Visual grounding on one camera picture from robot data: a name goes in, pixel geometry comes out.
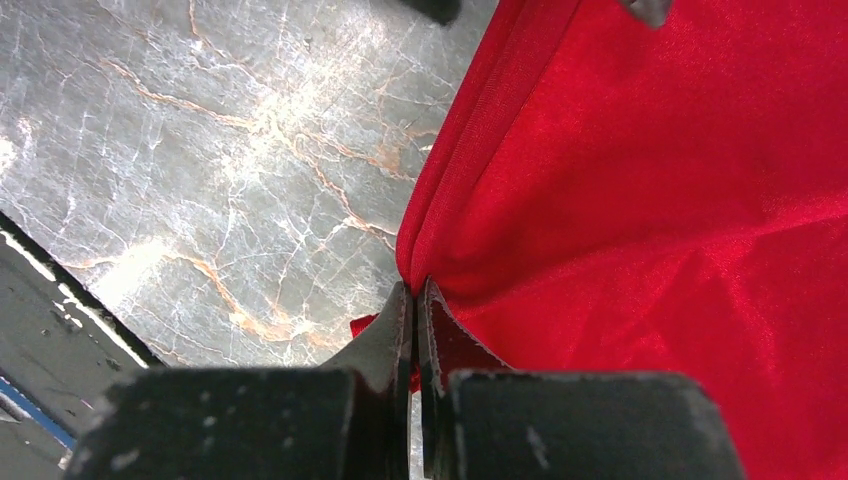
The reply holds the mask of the red cloth napkin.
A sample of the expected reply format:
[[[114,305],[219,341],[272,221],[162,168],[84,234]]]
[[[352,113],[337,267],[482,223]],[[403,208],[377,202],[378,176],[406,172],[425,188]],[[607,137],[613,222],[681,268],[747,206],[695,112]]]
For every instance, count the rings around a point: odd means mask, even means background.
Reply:
[[[401,278],[527,369],[672,370],[753,479],[847,475],[847,5],[500,1]]]

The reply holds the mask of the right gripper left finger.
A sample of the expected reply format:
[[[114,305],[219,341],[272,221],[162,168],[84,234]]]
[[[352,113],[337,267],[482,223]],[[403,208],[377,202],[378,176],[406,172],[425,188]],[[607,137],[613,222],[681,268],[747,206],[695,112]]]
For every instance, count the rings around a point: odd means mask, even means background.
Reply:
[[[402,283],[315,367],[150,368],[113,384],[68,479],[405,479],[411,327]]]

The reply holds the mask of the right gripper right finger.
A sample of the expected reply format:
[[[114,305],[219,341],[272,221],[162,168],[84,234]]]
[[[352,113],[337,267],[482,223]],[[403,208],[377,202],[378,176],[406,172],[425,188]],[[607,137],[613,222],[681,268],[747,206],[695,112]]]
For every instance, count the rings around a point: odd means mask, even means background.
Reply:
[[[427,280],[417,299],[429,479],[742,479],[717,405],[671,372],[516,370]]]

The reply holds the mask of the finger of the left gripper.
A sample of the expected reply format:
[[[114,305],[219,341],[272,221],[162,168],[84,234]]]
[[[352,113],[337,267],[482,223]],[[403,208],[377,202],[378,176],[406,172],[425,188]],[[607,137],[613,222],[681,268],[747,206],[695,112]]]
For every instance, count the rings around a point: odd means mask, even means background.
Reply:
[[[649,28],[661,28],[667,21],[672,0],[619,0],[633,18]]]
[[[462,8],[461,0],[400,0],[400,3],[440,26],[454,22]]]

